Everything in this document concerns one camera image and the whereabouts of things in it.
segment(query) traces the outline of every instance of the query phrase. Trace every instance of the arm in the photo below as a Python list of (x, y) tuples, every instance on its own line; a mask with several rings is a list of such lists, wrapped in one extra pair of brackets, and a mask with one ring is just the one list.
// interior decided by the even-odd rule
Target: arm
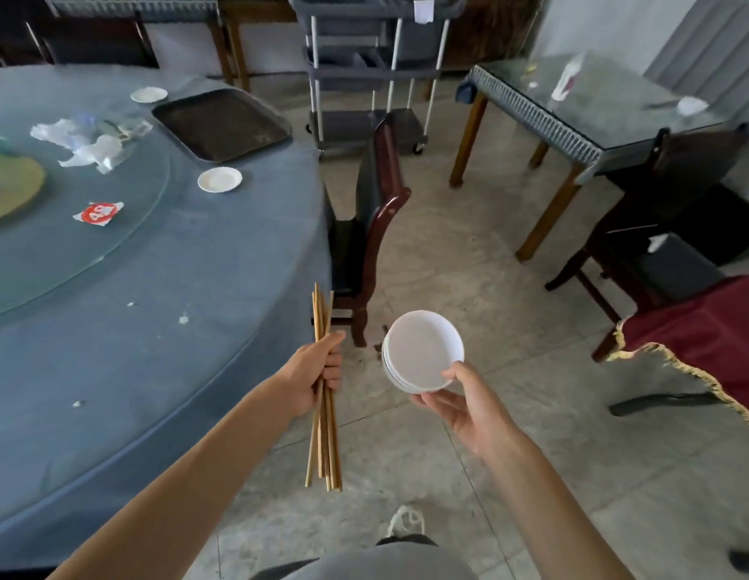
[(343, 338), (338, 331), (300, 348), (50, 579), (182, 578), (254, 466), (291, 419), (312, 408), (316, 379), (323, 373), (331, 388), (339, 386)]
[(543, 452), (519, 429), (495, 392), (462, 362), (444, 373), (465, 397), (413, 395), (435, 410), (490, 469), (544, 580), (633, 580)]

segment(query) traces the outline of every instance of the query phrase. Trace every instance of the bundle of chopsticks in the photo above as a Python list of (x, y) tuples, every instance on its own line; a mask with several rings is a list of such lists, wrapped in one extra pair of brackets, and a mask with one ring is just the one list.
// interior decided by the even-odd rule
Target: bundle of chopsticks
[[(316, 330), (316, 342), (321, 340), (331, 328), (331, 308), (334, 291), (329, 303), (316, 283), (312, 292), (312, 324)], [(342, 490), (340, 451), (337, 447), (337, 417), (334, 415), (334, 391), (323, 377), (316, 382), (316, 407), (312, 413), (312, 435), (310, 454), (307, 457), (305, 487), (312, 484), (312, 471), (317, 465), (318, 477), (327, 480), (327, 490)]]

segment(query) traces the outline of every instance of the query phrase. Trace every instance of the white saucer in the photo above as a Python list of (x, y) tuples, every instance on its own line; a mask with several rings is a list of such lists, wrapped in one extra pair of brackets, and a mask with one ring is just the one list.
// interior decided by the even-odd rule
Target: white saucer
[(167, 96), (167, 90), (162, 87), (142, 87), (131, 93), (130, 99), (139, 104), (154, 104)]
[(216, 167), (209, 168), (205, 173), (197, 177), (200, 189), (209, 193), (224, 193), (237, 187), (243, 180), (243, 175), (236, 168)]

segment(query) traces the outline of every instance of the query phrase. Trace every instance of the white sneaker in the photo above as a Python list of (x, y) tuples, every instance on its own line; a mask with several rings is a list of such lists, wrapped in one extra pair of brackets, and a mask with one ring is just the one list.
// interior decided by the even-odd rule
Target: white sneaker
[(391, 517), (391, 524), (388, 526), (386, 537), (393, 537), (394, 535), (400, 537), (416, 533), (426, 534), (426, 519), (418, 509), (401, 505), (396, 514)]

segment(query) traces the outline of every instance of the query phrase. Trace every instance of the paper note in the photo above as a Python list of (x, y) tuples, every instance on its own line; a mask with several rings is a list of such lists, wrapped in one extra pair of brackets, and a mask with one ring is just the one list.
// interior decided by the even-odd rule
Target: paper note
[(415, 0), (415, 22), (418, 24), (433, 22), (433, 0)]

